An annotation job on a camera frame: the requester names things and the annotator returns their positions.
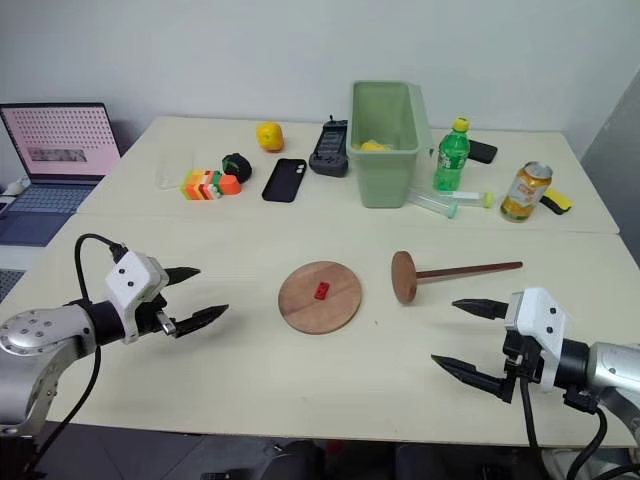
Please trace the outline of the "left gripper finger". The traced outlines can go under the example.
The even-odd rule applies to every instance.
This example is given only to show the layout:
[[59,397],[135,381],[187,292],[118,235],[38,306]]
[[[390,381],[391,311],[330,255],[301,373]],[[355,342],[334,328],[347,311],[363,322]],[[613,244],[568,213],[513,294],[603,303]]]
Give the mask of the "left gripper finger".
[[216,305],[193,313],[190,318],[175,323],[173,336],[183,337],[208,326],[223,315],[228,308],[228,304]]
[[172,268],[166,268],[165,272],[168,278],[167,285],[171,286],[171,285],[182,283],[200,274],[201,270],[194,267],[172,267]]

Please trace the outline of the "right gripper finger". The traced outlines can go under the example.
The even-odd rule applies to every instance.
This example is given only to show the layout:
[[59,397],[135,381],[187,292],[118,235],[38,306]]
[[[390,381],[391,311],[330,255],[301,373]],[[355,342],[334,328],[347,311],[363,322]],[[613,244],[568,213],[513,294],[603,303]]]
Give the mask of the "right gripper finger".
[[509,307],[508,303],[490,299],[459,299],[452,305],[474,316],[486,319],[504,319]]
[[475,365],[452,357],[432,355],[431,359],[460,382],[502,398],[502,379],[479,372]]

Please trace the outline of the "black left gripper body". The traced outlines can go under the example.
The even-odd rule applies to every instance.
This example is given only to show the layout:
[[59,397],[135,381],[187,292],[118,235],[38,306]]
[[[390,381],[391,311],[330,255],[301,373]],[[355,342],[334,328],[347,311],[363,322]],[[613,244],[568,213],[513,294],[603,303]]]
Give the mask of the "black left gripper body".
[[135,322],[140,336],[160,331],[167,336],[176,334],[175,320],[165,313],[166,306],[167,301],[158,294],[154,299],[143,302],[136,308]]

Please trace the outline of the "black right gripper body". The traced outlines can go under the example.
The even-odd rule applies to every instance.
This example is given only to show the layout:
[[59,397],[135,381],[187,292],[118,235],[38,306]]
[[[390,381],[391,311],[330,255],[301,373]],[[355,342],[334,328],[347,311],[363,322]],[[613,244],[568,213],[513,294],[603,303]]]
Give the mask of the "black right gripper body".
[[499,398],[510,403],[519,378],[534,384],[540,383],[544,360],[540,344],[533,337],[521,335],[515,330],[506,332],[502,351],[506,355],[506,377],[502,380]]

